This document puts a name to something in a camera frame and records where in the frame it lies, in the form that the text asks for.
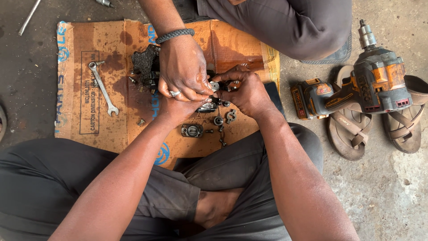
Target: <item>black bracelet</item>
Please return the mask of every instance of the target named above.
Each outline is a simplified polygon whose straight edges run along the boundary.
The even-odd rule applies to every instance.
[[[191,29],[191,28],[185,28],[185,29],[179,29],[179,30],[175,30],[172,31],[170,33],[167,33],[165,35],[163,35],[162,37],[158,37],[155,42],[157,44],[161,44],[169,39],[172,39],[173,37],[177,37],[180,35],[186,35],[186,34],[190,34],[191,36],[195,35],[195,30]]]

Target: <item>metal rod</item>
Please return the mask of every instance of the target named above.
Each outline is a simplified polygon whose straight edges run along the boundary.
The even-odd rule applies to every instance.
[[[28,22],[30,21],[31,17],[33,16],[34,12],[36,11],[36,8],[39,6],[41,0],[37,0],[37,2],[34,4],[33,9],[31,9],[30,14],[28,15],[27,19],[25,19],[24,24],[22,25],[21,29],[19,30],[18,34],[19,36],[22,36],[22,33],[24,32],[25,28],[28,25]]]

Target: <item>flattened cardboard box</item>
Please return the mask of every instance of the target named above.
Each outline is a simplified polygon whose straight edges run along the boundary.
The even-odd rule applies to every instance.
[[[233,66],[247,63],[263,82],[275,81],[279,87],[279,53],[247,33],[229,24],[209,20],[186,24],[196,32],[194,39],[201,46],[207,69],[223,73]],[[139,21],[58,24],[58,101],[55,137],[71,139],[89,146],[120,153],[154,120],[159,112],[162,95],[139,92],[128,77],[133,69],[131,55],[154,44],[152,25]],[[107,93],[119,109],[119,115],[107,114],[106,100],[88,67],[92,61],[104,60],[98,72]],[[172,169],[177,158],[204,157],[221,148],[219,139],[232,144],[259,127],[254,119],[239,112],[233,104],[220,107],[220,115],[237,110],[237,120],[225,124],[222,133],[212,123],[218,112],[193,114],[186,123],[201,124],[202,138],[181,136],[181,126],[165,139],[155,164]],[[142,126],[137,123],[146,120]]]

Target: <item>combination wrench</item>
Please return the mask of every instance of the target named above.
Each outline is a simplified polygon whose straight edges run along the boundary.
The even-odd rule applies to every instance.
[[[111,103],[110,97],[107,94],[106,88],[104,87],[103,81],[101,81],[101,77],[98,74],[97,66],[104,64],[104,61],[101,62],[90,62],[89,68],[92,70],[92,73],[95,75],[95,80],[97,81],[98,85],[100,86],[101,91],[103,92],[104,98],[106,98],[107,104],[108,104],[108,110],[107,113],[111,116],[111,113],[116,113],[116,116],[119,114],[119,109],[114,107],[114,105]]]

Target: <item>grey trousers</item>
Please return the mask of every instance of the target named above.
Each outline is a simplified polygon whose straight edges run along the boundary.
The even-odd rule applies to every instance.
[[[197,0],[198,13],[229,23],[297,60],[340,49],[352,24],[351,0]]]
[[[318,137],[290,124],[322,172]],[[118,154],[67,139],[37,139],[0,152],[0,236],[47,240],[79,195]],[[273,198],[263,138],[256,132],[195,163],[171,171],[153,166],[122,240],[178,240],[165,222],[192,221],[200,190],[244,188],[222,223],[187,240],[287,240]]]

